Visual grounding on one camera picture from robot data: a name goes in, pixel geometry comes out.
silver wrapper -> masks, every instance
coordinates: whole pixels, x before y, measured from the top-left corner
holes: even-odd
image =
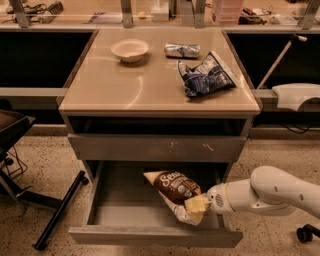
[[[196,59],[200,55],[200,45],[166,43],[164,52],[167,57]]]

cabinet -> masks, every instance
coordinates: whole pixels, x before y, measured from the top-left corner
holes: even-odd
[[[137,38],[149,44],[137,63],[118,61],[110,46]],[[188,99],[166,42],[200,44],[232,69],[237,87]],[[79,243],[234,247],[225,216],[208,212],[199,226],[179,223],[143,176],[145,168],[178,168],[206,191],[237,161],[252,119],[260,112],[219,28],[101,28],[60,107],[76,156],[93,191]]]

black chair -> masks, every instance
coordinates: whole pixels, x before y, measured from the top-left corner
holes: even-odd
[[[80,183],[87,184],[88,179],[84,176],[85,172],[80,171],[62,200],[29,191],[28,189],[30,187],[20,188],[14,182],[14,178],[22,174],[24,170],[23,166],[21,166],[19,170],[16,170],[18,174],[16,174],[16,171],[13,173],[7,171],[6,173],[3,170],[4,168],[9,170],[8,166],[13,164],[13,159],[8,152],[14,147],[17,141],[29,131],[34,123],[35,118],[33,117],[8,109],[0,109],[0,193],[11,196],[23,210],[26,209],[25,202],[56,209],[38,242],[33,245],[35,249],[43,250],[46,247],[46,239],[52,232],[77,187]]]

open drawer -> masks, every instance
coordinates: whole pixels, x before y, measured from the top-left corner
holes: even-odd
[[[101,161],[85,224],[69,233],[85,244],[235,247],[242,233],[230,231],[224,216],[209,211],[198,226],[179,222],[143,175],[145,168],[179,169],[205,192],[219,182],[226,166]]]

drawer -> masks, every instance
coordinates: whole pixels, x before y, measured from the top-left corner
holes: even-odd
[[[81,160],[235,162],[244,136],[69,134]]]
[[[241,232],[232,232],[222,215],[207,212],[198,226],[179,222],[157,190],[144,178],[144,168],[175,168],[192,177],[203,192],[219,180],[225,166],[199,163],[100,161],[85,224],[69,233],[78,243],[235,247]]]

